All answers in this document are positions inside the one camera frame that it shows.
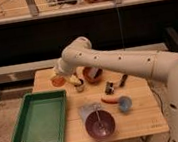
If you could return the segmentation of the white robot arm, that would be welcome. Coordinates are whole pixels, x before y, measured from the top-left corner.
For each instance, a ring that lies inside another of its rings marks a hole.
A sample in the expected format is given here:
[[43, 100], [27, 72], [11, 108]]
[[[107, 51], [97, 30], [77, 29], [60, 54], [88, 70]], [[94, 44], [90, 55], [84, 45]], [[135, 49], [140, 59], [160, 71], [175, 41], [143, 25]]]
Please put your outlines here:
[[56, 73], [70, 76], [78, 66], [91, 66], [167, 84], [171, 141], [178, 142], [178, 52], [97, 51], [90, 40], [80, 36], [61, 53]]

